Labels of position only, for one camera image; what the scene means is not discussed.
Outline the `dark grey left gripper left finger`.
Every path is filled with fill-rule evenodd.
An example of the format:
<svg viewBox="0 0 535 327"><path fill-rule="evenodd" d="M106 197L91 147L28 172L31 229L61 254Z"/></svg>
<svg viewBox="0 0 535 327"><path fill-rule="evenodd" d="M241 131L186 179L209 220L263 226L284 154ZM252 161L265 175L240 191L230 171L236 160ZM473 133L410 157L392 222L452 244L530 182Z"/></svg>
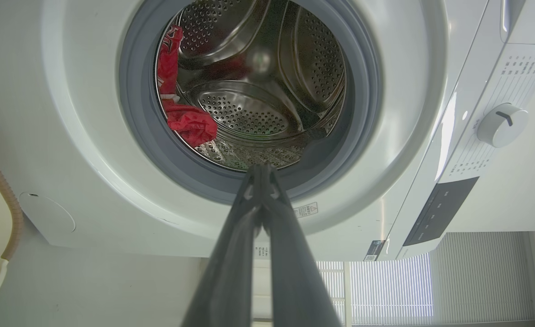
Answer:
<svg viewBox="0 0 535 327"><path fill-rule="evenodd" d="M251 325L253 250L256 230L260 228L255 182L260 172L260 165L254 165L245 174L184 316L183 327Z"/></svg>

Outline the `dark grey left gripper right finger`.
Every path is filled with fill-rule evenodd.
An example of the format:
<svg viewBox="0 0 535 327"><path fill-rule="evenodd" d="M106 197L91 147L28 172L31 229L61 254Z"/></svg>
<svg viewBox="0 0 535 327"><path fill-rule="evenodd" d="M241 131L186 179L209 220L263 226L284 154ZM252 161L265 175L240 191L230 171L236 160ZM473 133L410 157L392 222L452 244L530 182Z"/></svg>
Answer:
<svg viewBox="0 0 535 327"><path fill-rule="evenodd" d="M263 215L271 247L274 326L340 327L290 199L271 165L263 165Z"/></svg>

